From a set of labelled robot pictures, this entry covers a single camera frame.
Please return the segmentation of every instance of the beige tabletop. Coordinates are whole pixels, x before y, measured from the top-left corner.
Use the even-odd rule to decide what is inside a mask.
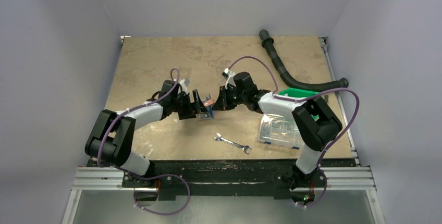
[[[274,39],[278,54],[295,79],[307,83],[330,81],[317,37],[275,36]],[[189,91],[197,89],[202,98],[211,94],[216,100],[219,86],[225,84],[221,73],[234,60],[246,55],[259,58],[271,68],[279,90],[287,88],[257,36],[125,38],[107,108],[124,110],[145,102],[161,89],[164,80],[170,79],[173,67],[180,70],[180,78],[190,80]],[[259,89],[274,89],[270,75],[255,60],[241,60],[232,70],[250,73]],[[329,106],[341,119],[335,95],[330,95]],[[152,160],[298,158],[301,150],[257,141],[261,118],[262,115],[248,111],[244,105],[230,111],[217,111],[210,120],[178,120],[178,115],[173,113],[137,130],[132,150]],[[236,147],[215,142],[212,139],[215,133],[249,145],[253,150],[247,155]],[[352,157],[346,134],[325,157]]]

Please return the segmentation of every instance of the white wall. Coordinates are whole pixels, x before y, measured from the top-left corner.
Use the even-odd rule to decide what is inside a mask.
[[[119,35],[100,0],[0,0],[0,223],[60,223]]]
[[[361,97],[351,130],[388,223],[442,219],[441,20],[442,0],[349,0],[329,37],[337,77]]]
[[[347,0],[102,0],[121,35],[330,34]]]

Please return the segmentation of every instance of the wooden table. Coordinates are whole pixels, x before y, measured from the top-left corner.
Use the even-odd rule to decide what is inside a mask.
[[[295,79],[307,83],[330,81],[330,74],[319,40],[314,36],[275,36],[275,48]],[[125,38],[107,108],[124,110],[140,105],[170,79],[171,68],[190,80],[189,89],[197,89],[204,98],[218,98],[225,83],[221,73],[241,56],[255,56],[274,73],[280,90],[287,86],[262,48],[257,36]],[[270,75],[257,61],[245,59],[233,68],[247,71],[259,89],[273,90]],[[335,95],[329,105],[341,118]],[[268,159],[298,158],[301,150],[263,144],[257,141],[262,115],[240,105],[231,111],[218,111],[211,120],[178,120],[176,113],[136,131],[132,149],[149,159]],[[226,143],[215,142],[215,133],[253,148],[250,155]],[[326,154],[326,158],[352,157],[345,134]]]

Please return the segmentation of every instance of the transparent plastic container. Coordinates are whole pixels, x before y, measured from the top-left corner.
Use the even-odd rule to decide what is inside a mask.
[[[258,141],[295,149],[304,145],[295,121],[273,114],[263,115]]]

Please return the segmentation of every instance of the black and white robotic arm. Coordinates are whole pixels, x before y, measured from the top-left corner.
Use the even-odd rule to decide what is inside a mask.
[[[269,90],[259,90],[247,72],[235,74],[226,69],[223,76],[226,84],[219,87],[219,96],[212,105],[213,110],[232,110],[237,105],[244,104],[253,112],[276,114],[293,119],[305,142],[305,147],[293,165],[291,188],[308,182],[317,173],[318,162],[326,146],[342,130],[341,122],[327,103],[320,96],[303,103],[287,101],[281,96],[276,97]],[[171,90],[174,83],[175,81],[166,80],[159,96]],[[197,90],[192,91],[194,101],[191,102],[187,82],[182,80],[179,84],[180,86],[176,86],[168,96],[149,106],[130,112],[101,111],[86,143],[86,154],[97,157],[106,130],[119,114],[125,113],[111,129],[115,132],[115,136],[106,137],[101,159],[135,174],[145,175],[150,161],[131,151],[134,131],[151,122],[162,120],[174,112],[178,113],[180,120],[195,118],[197,114],[207,112],[206,105],[202,103]]]

